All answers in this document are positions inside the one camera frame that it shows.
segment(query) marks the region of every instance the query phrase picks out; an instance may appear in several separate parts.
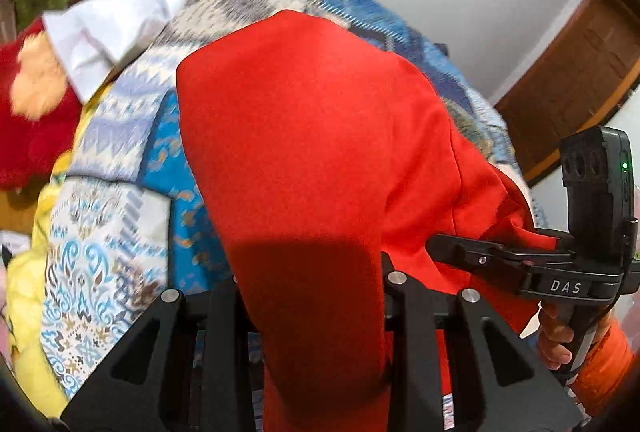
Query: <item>finger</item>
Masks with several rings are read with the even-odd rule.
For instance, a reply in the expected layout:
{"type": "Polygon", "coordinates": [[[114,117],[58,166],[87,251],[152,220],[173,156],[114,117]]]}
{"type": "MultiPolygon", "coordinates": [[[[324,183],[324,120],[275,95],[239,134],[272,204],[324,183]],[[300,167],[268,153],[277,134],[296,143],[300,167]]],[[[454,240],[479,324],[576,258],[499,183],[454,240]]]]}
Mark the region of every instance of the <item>finger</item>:
{"type": "Polygon", "coordinates": [[[611,326],[611,322],[613,322],[614,312],[613,309],[610,310],[600,322],[598,322],[598,327],[606,327],[609,328],[611,326]]]}
{"type": "Polygon", "coordinates": [[[552,362],[550,359],[548,359],[548,357],[545,356],[545,354],[540,349],[540,346],[538,346],[538,356],[549,370],[558,370],[560,368],[560,364],[558,364],[558,362],[552,362]]]}
{"type": "Polygon", "coordinates": [[[543,302],[541,304],[542,307],[542,312],[546,313],[547,315],[549,315],[552,318],[558,318],[558,306],[555,304],[552,304],[550,302],[543,302]]]}
{"type": "Polygon", "coordinates": [[[568,344],[574,339],[574,330],[567,327],[564,323],[550,317],[547,313],[540,313],[540,328],[543,333],[554,342],[562,342],[568,344]]]}
{"type": "Polygon", "coordinates": [[[569,349],[558,342],[550,340],[543,333],[538,337],[538,350],[546,359],[555,364],[565,365],[571,361],[572,355],[569,349]]]}

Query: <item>handle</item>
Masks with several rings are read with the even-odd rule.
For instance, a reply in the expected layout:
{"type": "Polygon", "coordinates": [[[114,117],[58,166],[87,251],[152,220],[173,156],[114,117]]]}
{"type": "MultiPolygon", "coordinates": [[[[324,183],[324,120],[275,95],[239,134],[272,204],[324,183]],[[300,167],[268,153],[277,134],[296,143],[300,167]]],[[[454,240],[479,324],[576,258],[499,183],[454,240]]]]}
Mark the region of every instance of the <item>handle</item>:
{"type": "Polygon", "coordinates": [[[578,376],[575,370],[584,363],[598,328],[597,323],[591,327],[589,324],[601,311],[602,308],[599,306],[561,305],[558,307],[558,320],[574,330],[574,339],[564,344],[571,352],[571,361],[561,365],[554,373],[563,385],[573,383],[578,376]]]}

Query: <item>screw head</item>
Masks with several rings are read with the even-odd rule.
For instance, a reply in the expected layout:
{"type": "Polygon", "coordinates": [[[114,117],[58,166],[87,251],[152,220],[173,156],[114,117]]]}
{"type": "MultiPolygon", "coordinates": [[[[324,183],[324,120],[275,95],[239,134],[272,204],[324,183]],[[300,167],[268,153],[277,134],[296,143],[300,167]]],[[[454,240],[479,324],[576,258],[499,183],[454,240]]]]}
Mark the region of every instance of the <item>screw head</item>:
{"type": "Polygon", "coordinates": [[[480,293],[475,289],[467,288],[462,291],[462,298],[467,302],[475,304],[480,300],[480,293]]]}
{"type": "Polygon", "coordinates": [[[162,300],[162,302],[165,302],[167,304],[175,302],[179,297],[180,291],[178,291],[177,289],[165,289],[160,295],[160,299],[162,300]]]}
{"type": "Polygon", "coordinates": [[[391,282],[391,284],[396,284],[399,286],[406,282],[406,275],[402,273],[402,271],[392,271],[391,273],[389,273],[389,275],[387,275],[387,278],[389,279],[389,282],[391,282]]]}

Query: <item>red plush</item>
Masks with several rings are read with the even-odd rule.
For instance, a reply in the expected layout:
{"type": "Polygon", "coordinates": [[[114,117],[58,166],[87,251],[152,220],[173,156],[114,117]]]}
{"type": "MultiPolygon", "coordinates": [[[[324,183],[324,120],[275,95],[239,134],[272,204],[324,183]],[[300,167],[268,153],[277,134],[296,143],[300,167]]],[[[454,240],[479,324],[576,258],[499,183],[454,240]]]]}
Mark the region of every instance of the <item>red plush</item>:
{"type": "Polygon", "coordinates": [[[476,287],[517,331],[535,314],[425,251],[437,232],[556,241],[411,63],[287,11],[189,56],[177,87],[188,161],[262,332],[266,432],[386,430],[381,250],[430,288],[476,287]]]}
{"type": "Polygon", "coordinates": [[[62,152],[71,148],[82,106],[66,86],[60,103],[37,121],[12,113],[11,89],[20,71],[18,55],[27,36],[44,30],[34,21],[12,44],[0,47],[0,189],[24,187],[33,176],[47,176],[62,152]]]}

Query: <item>blanket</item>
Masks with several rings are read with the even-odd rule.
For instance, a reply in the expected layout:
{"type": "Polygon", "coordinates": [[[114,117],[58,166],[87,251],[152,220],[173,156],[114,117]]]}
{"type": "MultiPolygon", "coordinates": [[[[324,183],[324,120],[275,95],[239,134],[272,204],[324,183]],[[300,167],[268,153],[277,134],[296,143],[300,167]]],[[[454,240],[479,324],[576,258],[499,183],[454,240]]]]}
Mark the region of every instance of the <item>blanket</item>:
{"type": "Polygon", "coordinates": [[[466,138],[520,176],[497,112],[438,47],[376,1],[186,0],[98,105],[50,215],[40,344],[67,398],[163,289],[195,293],[231,275],[184,157],[175,70],[195,50],[286,9],[412,62],[466,138]]]}
{"type": "MultiPolygon", "coordinates": [[[[95,113],[109,87],[101,89],[82,108],[73,148],[95,113]]],[[[6,322],[13,349],[14,374],[23,391],[43,414],[59,417],[66,406],[66,395],[53,375],[40,344],[40,327],[45,290],[45,269],[49,251],[50,215],[65,181],[72,151],[57,160],[49,183],[42,189],[34,216],[31,249],[12,258],[7,270],[6,322]]]]}

